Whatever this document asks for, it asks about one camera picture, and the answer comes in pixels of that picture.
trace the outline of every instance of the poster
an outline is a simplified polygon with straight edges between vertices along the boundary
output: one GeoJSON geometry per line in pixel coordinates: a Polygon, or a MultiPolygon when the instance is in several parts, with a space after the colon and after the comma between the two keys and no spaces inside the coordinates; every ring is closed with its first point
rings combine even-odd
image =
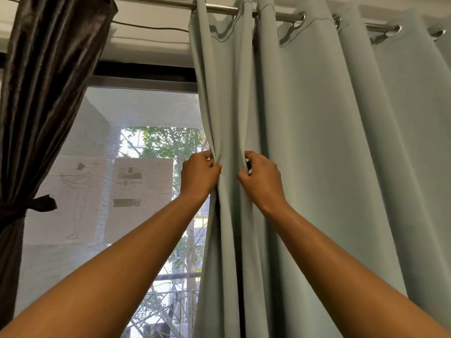
{"type": "Polygon", "coordinates": [[[115,159],[104,243],[114,243],[169,203],[172,175],[172,159],[115,159]]]}
{"type": "Polygon", "coordinates": [[[24,244],[94,242],[102,216],[106,217],[108,164],[111,160],[102,157],[59,155],[36,195],[50,194],[58,208],[27,211],[24,244]]]}

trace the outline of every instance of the hand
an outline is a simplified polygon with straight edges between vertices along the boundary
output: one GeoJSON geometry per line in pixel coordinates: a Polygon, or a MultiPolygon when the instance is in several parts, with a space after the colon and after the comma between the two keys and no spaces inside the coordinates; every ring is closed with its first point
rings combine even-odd
{"type": "Polygon", "coordinates": [[[268,215],[272,210],[277,211],[288,205],[277,165],[252,150],[246,151],[245,157],[249,159],[248,167],[252,169],[252,173],[249,175],[248,171],[241,169],[238,180],[260,211],[268,215]]]}
{"type": "Polygon", "coordinates": [[[180,195],[201,198],[205,201],[218,182],[222,165],[216,164],[210,150],[194,153],[183,162],[180,195]]]}

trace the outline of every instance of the dark brown curtain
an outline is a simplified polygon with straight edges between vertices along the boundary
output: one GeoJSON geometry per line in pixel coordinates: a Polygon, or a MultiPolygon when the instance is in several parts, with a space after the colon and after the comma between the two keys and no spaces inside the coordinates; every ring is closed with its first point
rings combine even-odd
{"type": "Polygon", "coordinates": [[[77,114],[117,8],[113,0],[20,0],[0,97],[0,330],[13,317],[27,209],[77,114]]]}

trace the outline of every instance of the metal curtain rod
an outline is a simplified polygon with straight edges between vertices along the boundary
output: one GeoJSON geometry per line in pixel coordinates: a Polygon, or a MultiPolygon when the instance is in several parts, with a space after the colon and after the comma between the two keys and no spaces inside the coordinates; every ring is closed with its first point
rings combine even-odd
{"type": "MultiPolygon", "coordinates": [[[[146,4],[155,4],[161,6],[168,6],[174,8],[187,9],[190,11],[196,10],[197,6],[193,1],[188,0],[128,0],[128,1],[137,1],[143,2],[146,4]]],[[[225,14],[225,15],[237,15],[238,8],[237,7],[229,7],[229,6],[219,6],[216,4],[206,4],[206,11],[210,13],[217,14],[225,14]]],[[[252,17],[256,18],[258,16],[258,10],[252,10],[252,17]]],[[[296,27],[299,27],[301,23],[305,20],[305,12],[301,12],[298,14],[287,14],[276,12],[276,20],[282,22],[291,22],[293,24],[296,23],[296,27]]],[[[340,17],[334,16],[335,26],[338,28],[340,25],[340,17]]],[[[376,24],[376,23],[365,23],[365,27],[369,32],[377,32],[377,33],[385,33],[396,35],[401,31],[400,25],[387,25],[387,24],[376,24]]],[[[440,38],[445,33],[445,30],[438,30],[435,33],[431,33],[431,36],[436,40],[440,38]]]]}

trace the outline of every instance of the window screen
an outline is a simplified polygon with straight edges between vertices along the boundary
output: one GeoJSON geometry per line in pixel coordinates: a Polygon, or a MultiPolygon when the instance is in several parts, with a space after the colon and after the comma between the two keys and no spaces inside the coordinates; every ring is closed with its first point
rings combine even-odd
{"type": "MultiPolygon", "coordinates": [[[[183,161],[205,149],[197,94],[89,87],[37,195],[58,209],[26,216],[16,314],[175,198],[183,161]]],[[[192,336],[208,202],[122,338],[192,336]]]]}

